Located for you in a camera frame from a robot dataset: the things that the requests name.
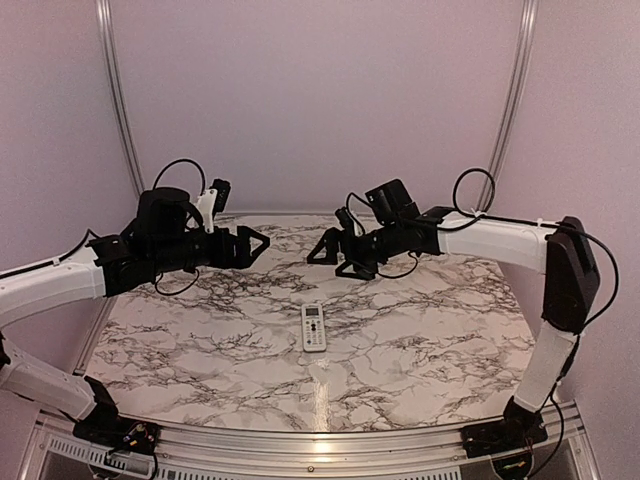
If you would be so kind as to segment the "grey white remote control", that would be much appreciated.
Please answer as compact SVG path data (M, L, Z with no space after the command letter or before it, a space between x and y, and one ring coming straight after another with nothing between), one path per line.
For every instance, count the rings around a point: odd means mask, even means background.
M301 308L303 350L321 353L327 349L323 309L320 304L305 304Z

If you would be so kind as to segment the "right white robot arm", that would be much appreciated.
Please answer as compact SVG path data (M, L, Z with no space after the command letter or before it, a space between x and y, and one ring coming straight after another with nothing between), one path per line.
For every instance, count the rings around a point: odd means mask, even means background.
M534 420L565 374L600 286L591 241L581 221L556 224L464 215L450 207L419 211L403 182L391 180L367 192L379 228L364 232L347 207L335 213L308 254L310 264L333 265L339 277L372 280L379 266L400 254L468 255L521 266L545 277L542 320L534 352L520 385L495 430L506 448L534 431Z

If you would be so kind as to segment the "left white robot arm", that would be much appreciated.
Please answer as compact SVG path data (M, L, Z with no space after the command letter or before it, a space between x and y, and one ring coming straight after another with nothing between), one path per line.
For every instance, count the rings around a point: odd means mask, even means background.
M121 233L82 241L69 254L3 273L2 326L76 301L115 297L170 272L250 267L270 240L247 226L234 231L215 226L229 192L229 183L220 179L196 200L174 187L147 190ZM126 423L101 382L67 374L7 338L1 340L1 387L86 422L106 445L126 436Z

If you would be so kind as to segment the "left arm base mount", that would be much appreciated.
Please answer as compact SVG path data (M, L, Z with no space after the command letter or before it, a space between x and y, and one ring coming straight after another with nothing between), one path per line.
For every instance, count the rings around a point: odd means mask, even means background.
M108 447L110 453L133 452L152 456L160 427L158 424L122 416L107 391L95 395L96 407L75 423L74 437Z

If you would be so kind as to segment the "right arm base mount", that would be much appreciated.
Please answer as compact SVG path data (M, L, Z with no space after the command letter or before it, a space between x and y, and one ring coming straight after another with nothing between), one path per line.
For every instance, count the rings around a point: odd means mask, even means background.
M461 429L468 458L494 455L532 447L548 439L540 411L529 411L511 397L499 420L485 421Z

